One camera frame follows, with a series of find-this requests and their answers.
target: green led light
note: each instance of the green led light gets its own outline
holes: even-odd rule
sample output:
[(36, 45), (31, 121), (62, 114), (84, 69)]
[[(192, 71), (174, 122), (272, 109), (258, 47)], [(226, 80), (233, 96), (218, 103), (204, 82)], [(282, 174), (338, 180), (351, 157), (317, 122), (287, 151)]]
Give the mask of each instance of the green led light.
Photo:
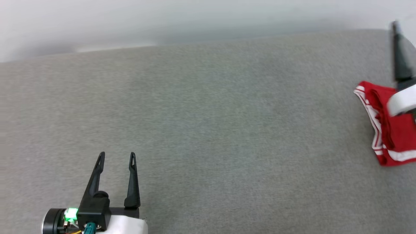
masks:
[(68, 208), (65, 212), (65, 220), (69, 222), (74, 222), (77, 219), (77, 208)]

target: gray couch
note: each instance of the gray couch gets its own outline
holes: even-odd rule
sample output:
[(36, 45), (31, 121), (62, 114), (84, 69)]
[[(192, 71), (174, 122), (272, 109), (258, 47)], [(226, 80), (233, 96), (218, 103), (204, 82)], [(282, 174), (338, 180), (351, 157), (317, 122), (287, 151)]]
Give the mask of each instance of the gray couch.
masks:
[(378, 164), (353, 93), (391, 77), (382, 30), (2, 63), (1, 232), (77, 207), (101, 151), (122, 206), (133, 151), (150, 234), (414, 234), (416, 164)]

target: red cloth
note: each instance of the red cloth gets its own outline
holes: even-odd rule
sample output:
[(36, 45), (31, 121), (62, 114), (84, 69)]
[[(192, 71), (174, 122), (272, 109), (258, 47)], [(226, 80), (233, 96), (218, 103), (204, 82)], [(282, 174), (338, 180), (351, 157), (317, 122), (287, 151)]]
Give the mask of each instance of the red cloth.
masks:
[(382, 166), (416, 162), (416, 124), (412, 115), (391, 117), (387, 110), (395, 89), (361, 81), (354, 90), (376, 132), (372, 147)]

